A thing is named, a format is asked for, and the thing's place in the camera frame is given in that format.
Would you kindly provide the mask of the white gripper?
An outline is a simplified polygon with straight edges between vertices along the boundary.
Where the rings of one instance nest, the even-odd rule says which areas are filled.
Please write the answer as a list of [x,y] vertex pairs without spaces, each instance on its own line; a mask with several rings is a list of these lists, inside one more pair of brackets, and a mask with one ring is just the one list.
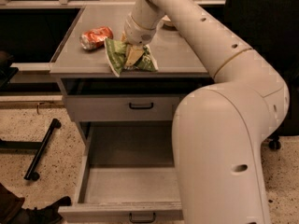
[[143,28],[133,19],[133,15],[129,14],[124,23],[124,32],[121,34],[121,42],[130,43],[125,53],[125,66],[134,65],[144,54],[142,45],[151,42],[156,33],[155,28]]

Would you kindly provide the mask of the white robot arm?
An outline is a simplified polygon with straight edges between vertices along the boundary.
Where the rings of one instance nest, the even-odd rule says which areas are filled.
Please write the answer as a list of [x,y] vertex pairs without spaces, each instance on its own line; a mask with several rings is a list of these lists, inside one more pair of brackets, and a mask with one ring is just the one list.
[[172,144],[185,224],[271,224],[261,144],[284,120],[289,91],[250,45],[193,0],[137,0],[124,31],[148,44],[168,16],[214,82],[188,94]]

